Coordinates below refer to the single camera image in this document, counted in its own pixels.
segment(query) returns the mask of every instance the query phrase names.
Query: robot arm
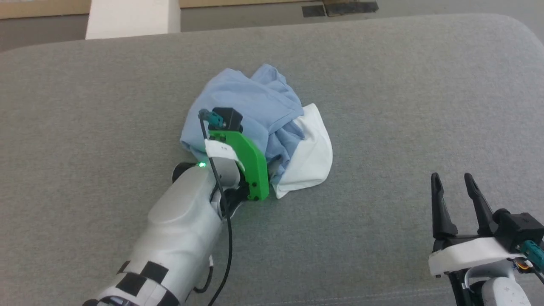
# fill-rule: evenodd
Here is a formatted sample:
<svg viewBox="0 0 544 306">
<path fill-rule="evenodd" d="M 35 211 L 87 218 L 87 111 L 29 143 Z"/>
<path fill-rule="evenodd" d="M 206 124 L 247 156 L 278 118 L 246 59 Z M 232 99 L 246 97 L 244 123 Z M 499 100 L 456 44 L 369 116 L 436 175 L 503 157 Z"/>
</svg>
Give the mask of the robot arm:
<svg viewBox="0 0 544 306">
<path fill-rule="evenodd" d="M 514 270 L 535 273 L 544 283 L 540 274 L 544 226 L 528 213 L 513 215 L 506 209 L 492 213 L 469 173 L 465 184 L 478 219 L 477 235 L 458 235 L 443 199 L 440 177 L 437 173 L 431 176 L 435 238 L 429 256 L 431 274 L 448 277 L 458 306 L 530 306 Z M 473 282 L 476 278 L 488 280 Z"/>
<path fill-rule="evenodd" d="M 268 196 L 266 159 L 242 135 L 242 115 L 232 108 L 215 108 L 201 110 L 199 118 L 204 138 L 204 121 L 209 123 L 210 140 L 205 141 L 209 163 L 176 167 L 174 183 L 149 212 L 147 229 L 132 254 L 110 285 L 84 306 L 184 305 L 193 290 L 204 290 L 196 289 L 196 283 L 208 267 L 209 285 L 211 253 L 223 220 L 230 236 L 230 216 L 238 205 Z M 211 154 L 209 145 L 232 151 L 235 159 Z"/>
<path fill-rule="evenodd" d="M 216 181 L 208 167 L 187 169 L 148 215 L 132 254 L 97 298 L 105 305 L 183 305 L 221 231 Z"/>
</svg>

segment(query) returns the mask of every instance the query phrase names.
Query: gray couch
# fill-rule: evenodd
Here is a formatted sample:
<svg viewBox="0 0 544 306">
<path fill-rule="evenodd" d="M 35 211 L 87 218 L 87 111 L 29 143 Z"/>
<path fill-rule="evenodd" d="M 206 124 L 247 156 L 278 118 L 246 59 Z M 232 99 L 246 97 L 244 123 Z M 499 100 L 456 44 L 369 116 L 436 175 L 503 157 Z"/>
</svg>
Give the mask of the gray couch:
<svg viewBox="0 0 544 306">
<path fill-rule="evenodd" d="M 0 304 L 78 305 L 108 284 L 193 159 L 178 139 L 203 85 L 262 63 L 319 107 L 334 163 L 323 184 L 237 212 L 218 305 L 454 305 L 427 266 L 435 171 L 462 232 L 477 228 L 464 172 L 495 209 L 544 221 L 544 47 L 509 17 L 33 46 L 0 54 Z M 210 291 L 226 251 L 224 231 Z M 536 278 L 520 283 L 544 298 Z"/>
</svg>

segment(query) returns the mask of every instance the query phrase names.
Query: white cloth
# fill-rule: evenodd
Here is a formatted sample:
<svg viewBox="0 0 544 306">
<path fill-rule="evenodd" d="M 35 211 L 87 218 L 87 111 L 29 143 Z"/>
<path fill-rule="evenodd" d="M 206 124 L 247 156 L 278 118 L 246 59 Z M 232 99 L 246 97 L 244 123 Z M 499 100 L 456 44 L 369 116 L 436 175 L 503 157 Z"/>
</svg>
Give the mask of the white cloth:
<svg viewBox="0 0 544 306">
<path fill-rule="evenodd" d="M 293 120 L 305 139 L 296 147 L 281 180 L 273 185 L 276 197 L 289 191 L 312 187 L 325 181 L 332 165 L 332 145 L 315 104 L 303 108 L 304 116 Z"/>
</svg>

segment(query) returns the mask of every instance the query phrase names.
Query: light blue cloth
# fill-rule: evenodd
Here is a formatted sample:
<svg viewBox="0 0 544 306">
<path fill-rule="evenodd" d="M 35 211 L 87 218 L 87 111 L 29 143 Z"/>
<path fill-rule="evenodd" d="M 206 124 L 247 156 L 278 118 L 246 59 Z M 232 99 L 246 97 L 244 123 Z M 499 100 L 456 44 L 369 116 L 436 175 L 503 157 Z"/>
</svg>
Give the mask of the light blue cloth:
<svg viewBox="0 0 544 306">
<path fill-rule="evenodd" d="M 212 78 L 191 106 L 181 132 L 181 144 L 199 161 L 207 160 L 207 156 L 198 112 L 214 107 L 232 107 L 242 114 L 242 134 L 253 140 L 268 163 L 279 159 L 280 165 L 271 179 L 278 182 L 296 146 L 304 139 L 304 133 L 293 122 L 304 111 L 285 77 L 264 64 L 251 78 L 232 69 Z"/>
</svg>

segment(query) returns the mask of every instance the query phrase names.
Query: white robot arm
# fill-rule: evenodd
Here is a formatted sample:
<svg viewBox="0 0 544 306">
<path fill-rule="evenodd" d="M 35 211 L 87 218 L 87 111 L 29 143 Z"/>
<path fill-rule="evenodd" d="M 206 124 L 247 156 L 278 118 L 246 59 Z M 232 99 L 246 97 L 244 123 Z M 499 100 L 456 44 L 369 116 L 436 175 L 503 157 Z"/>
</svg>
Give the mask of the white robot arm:
<svg viewBox="0 0 544 306">
<path fill-rule="evenodd" d="M 477 235 L 458 235 L 443 199 L 440 177 L 437 173 L 431 176 L 435 238 L 429 256 L 431 274 L 448 277 L 458 306 L 530 306 L 514 271 L 534 273 L 544 283 L 540 246 L 544 226 L 528 213 L 512 215 L 506 209 L 492 213 L 469 173 L 465 184 L 478 218 Z"/>
<path fill-rule="evenodd" d="M 235 182 L 237 168 L 230 173 L 221 176 Z M 183 305 L 208 268 L 220 234 L 219 199 L 209 166 L 187 169 L 149 212 L 147 229 L 110 285 L 84 306 Z"/>
</svg>

